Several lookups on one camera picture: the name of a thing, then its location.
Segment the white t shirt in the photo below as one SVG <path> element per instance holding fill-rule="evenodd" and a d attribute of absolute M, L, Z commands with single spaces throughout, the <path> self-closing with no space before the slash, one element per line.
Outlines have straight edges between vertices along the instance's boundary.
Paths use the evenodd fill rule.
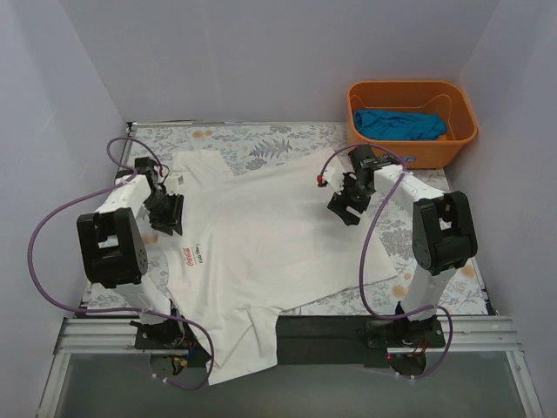
<path fill-rule="evenodd" d="M 179 312 L 223 335 L 355 287 L 396 276 L 368 219 L 346 226 L 318 188 L 324 165 L 342 171 L 331 149 L 242 175 L 220 152 L 174 154 L 185 182 L 183 234 L 158 241 L 167 288 Z"/>

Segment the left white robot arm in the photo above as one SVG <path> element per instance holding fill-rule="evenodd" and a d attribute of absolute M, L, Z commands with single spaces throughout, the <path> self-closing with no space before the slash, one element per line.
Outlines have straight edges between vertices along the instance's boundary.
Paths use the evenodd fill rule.
<path fill-rule="evenodd" d="M 155 159 L 137 158 L 133 168 L 117 173 L 117 188 L 106 201 L 77 218 L 77 234 L 89 282 L 114 291 L 137 308 L 138 320 L 131 325 L 144 337 L 174 348 L 184 341 L 185 327 L 168 318 L 177 310 L 148 275 L 148 253 L 136 221 L 144 208 L 153 230 L 168 236 L 183 234 L 184 196 L 166 188 L 160 176 Z"/>

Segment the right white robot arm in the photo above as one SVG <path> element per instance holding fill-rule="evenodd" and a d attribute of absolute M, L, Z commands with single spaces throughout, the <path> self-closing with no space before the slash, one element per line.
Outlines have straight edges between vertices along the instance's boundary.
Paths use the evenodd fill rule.
<path fill-rule="evenodd" d="M 383 194 L 412 217 L 412 251 L 416 268 L 406 295 L 393 315 L 371 313 L 365 325 L 370 347 L 425 346 L 442 335 L 437 312 L 449 280 L 476 255 L 478 244 L 469 201 L 463 192 L 443 192 L 417 179 L 404 159 L 385 147 L 345 146 L 352 169 L 335 174 L 321 169 L 317 183 L 330 186 L 328 209 L 347 226 L 356 226 L 374 193 Z"/>

